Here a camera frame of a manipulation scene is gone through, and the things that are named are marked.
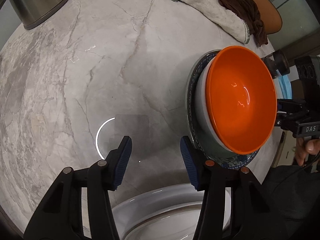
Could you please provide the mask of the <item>grey sleeve right forearm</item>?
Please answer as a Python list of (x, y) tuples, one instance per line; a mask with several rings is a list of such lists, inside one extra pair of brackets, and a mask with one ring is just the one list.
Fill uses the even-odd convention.
[(281, 239), (319, 239), (319, 154), (270, 168), (263, 187), (284, 222)]

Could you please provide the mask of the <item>person's right hand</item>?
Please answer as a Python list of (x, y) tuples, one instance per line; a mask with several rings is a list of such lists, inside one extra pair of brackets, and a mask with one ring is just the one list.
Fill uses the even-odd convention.
[(317, 155), (320, 150), (320, 140), (313, 139), (305, 141), (303, 138), (297, 138), (296, 140), (296, 152), (295, 158), (299, 166), (303, 166), (306, 156)]

